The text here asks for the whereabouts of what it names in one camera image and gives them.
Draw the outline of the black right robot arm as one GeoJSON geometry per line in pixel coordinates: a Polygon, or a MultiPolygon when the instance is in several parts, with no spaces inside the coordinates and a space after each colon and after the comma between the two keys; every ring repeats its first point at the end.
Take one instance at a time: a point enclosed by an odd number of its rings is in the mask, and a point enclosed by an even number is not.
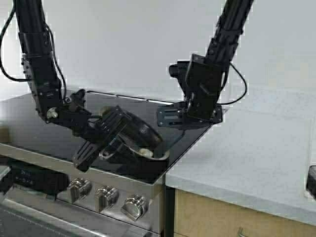
{"type": "Polygon", "coordinates": [[[189,61],[169,66],[169,74],[178,80],[184,100],[159,107],[158,126],[189,130],[222,122],[222,107],[230,102],[219,102],[219,98],[252,5],[251,0],[226,1],[206,54],[193,54],[189,61]]]}

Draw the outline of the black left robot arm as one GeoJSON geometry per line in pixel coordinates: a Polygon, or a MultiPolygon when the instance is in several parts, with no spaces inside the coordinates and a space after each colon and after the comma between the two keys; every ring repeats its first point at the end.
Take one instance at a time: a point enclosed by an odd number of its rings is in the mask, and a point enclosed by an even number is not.
{"type": "Polygon", "coordinates": [[[64,99],[66,90],[57,76],[51,31],[40,0],[15,0],[13,12],[19,27],[23,53],[22,65],[36,104],[36,111],[45,123],[70,129],[84,142],[72,157],[74,167],[86,172],[106,148],[126,127],[128,116],[119,107],[110,108],[98,116],[84,107],[85,90],[64,99]]]}

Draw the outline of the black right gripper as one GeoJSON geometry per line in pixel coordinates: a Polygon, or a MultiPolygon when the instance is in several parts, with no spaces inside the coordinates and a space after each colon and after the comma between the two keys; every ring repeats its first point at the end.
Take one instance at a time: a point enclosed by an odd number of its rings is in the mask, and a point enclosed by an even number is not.
{"type": "Polygon", "coordinates": [[[223,82],[227,80],[227,66],[207,62],[206,57],[193,54],[188,64],[185,83],[189,90],[187,107],[183,103],[157,109],[157,124],[161,127],[184,127],[186,115],[210,123],[223,121],[223,110],[217,105],[223,82]]]}

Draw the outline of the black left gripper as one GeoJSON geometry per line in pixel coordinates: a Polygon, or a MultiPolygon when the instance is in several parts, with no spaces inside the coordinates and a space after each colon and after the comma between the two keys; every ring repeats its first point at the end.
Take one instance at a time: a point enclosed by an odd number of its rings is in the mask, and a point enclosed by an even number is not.
{"type": "Polygon", "coordinates": [[[74,167],[82,172],[90,168],[102,148],[116,147],[116,142],[118,146],[125,145],[119,134],[131,121],[131,115],[120,106],[105,106],[99,111],[99,116],[82,108],[71,111],[66,105],[52,107],[46,113],[47,123],[66,127],[73,136],[86,140],[72,157],[74,167]]]}

